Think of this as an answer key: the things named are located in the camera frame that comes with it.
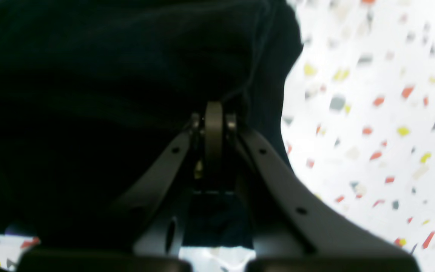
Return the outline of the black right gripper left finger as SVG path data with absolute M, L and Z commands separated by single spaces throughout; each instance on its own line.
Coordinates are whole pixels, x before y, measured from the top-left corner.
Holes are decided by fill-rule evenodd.
M 35 247 L 19 272 L 191 272 L 178 258 L 194 194 L 215 184 L 215 103 L 195 113 L 150 168 L 85 227 L 102 242 L 78 249 Z

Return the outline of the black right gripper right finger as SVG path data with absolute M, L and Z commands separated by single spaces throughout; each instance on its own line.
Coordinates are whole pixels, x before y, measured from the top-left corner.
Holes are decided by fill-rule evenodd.
M 247 272 L 418 272 L 414 258 L 314 196 L 269 142 L 214 103 L 214 182 L 247 210 Z

